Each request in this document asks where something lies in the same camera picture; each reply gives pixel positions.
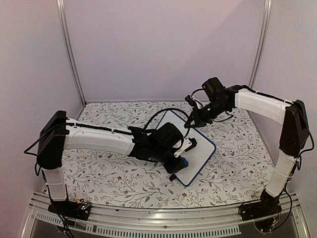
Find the small blue-framed whiteboard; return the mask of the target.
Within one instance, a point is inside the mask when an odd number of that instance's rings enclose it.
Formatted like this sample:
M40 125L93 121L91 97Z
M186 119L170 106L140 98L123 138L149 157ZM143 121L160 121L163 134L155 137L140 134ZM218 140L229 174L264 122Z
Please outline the small blue-framed whiteboard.
M188 167L174 173L177 177L176 180L184 187L191 186L193 181L216 152L216 145L196 128L185 128L184 124L186 120L174 111L167 111L163 114L157 125L157 129L167 122L174 124L183 134L183 138L193 137L197 141L197 146L195 148L188 152L183 152L180 155L188 161Z

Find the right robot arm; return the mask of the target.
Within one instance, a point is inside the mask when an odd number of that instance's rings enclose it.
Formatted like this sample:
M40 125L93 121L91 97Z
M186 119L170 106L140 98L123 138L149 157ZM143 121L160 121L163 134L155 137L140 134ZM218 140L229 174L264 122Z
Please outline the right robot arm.
M247 85L224 86L217 77L205 81L199 91L208 98L207 104L194 99L191 93L185 101L192 107L186 128L204 127L224 112L246 110L280 125L278 157L270 181L261 193L256 212L267 216L275 209L280 195L294 171L302 165L302 154L315 148L304 101L286 100L251 89Z

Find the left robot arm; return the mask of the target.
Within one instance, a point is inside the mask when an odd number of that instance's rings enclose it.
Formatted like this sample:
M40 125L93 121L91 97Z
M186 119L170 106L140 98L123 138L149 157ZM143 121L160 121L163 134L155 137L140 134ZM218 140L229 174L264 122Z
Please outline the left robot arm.
M65 150L109 151L138 160L152 160L161 163L168 174L175 174L189 164L181 157L185 136L170 122L156 129L111 128L79 122L68 118L65 111L57 111L24 154L31 155L34 146L38 147L36 163L44 172L50 197L63 215L70 215L74 210L62 172Z

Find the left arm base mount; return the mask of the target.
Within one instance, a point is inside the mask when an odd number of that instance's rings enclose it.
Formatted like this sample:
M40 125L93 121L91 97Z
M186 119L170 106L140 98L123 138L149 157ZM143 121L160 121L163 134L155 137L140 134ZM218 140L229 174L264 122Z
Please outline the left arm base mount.
M91 205L91 202L84 201L84 199L77 201L70 201L68 198L64 201L50 199L48 211L63 217L87 221L91 212Z

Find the blue whiteboard eraser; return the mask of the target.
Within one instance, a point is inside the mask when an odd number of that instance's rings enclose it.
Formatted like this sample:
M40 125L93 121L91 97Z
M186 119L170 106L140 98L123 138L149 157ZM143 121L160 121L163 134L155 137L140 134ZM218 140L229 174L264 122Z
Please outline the blue whiteboard eraser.
M185 158L181 160L181 169L187 168L189 165L188 161Z

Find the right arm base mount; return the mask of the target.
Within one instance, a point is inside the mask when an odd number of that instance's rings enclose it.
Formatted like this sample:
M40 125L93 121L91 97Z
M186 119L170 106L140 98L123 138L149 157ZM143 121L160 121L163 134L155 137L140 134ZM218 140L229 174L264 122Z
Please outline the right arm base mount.
M243 202L238 213L243 221L262 218L282 211L279 203L280 195L273 197L263 190L257 202Z

